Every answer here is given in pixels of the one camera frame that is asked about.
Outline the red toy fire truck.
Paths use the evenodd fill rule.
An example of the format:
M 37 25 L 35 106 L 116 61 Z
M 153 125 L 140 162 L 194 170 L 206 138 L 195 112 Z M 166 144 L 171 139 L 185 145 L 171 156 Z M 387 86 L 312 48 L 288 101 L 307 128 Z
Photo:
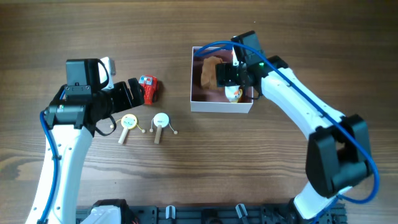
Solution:
M 152 75 L 142 75 L 139 84 L 144 88 L 144 104 L 152 105 L 158 100 L 158 79 Z

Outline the brown plush bear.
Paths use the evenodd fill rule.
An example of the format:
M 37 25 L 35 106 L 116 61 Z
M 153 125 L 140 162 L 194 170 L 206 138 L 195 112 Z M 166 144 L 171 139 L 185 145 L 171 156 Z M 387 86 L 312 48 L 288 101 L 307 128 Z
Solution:
M 204 59 L 201 72 L 201 88 L 204 90 L 218 90 L 216 81 L 216 66 L 223 63 L 219 57 L 211 56 Z

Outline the white plush duck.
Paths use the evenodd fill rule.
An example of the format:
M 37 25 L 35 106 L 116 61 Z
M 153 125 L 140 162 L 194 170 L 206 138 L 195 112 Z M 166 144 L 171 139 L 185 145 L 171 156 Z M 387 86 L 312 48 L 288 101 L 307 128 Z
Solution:
M 240 86 L 226 86 L 224 92 L 230 103 L 238 103 L 243 95 L 243 90 L 240 89 Z

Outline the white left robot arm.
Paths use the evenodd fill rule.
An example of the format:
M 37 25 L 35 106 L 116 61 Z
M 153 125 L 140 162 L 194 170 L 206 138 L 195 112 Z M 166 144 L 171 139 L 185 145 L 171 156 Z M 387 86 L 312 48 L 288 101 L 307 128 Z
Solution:
M 75 223 L 81 173 L 97 124 L 113 114 L 143 105 L 144 89 L 136 78 L 113 82 L 109 57 L 68 59 L 67 82 L 40 112 L 45 157 L 27 223 Z

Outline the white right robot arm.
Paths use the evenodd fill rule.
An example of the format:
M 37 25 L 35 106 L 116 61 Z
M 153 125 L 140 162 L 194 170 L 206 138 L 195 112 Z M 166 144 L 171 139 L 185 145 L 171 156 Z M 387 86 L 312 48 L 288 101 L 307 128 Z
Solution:
M 308 140 L 303 190 L 290 202 L 284 218 L 293 223 L 323 223 L 339 200 L 364 204 L 379 190 L 371 156 L 368 126 L 357 114 L 345 116 L 304 86 L 279 56 L 266 57 L 251 30 L 214 44 L 231 50 L 233 61 L 215 66 L 218 86 L 253 87 L 274 102 Z

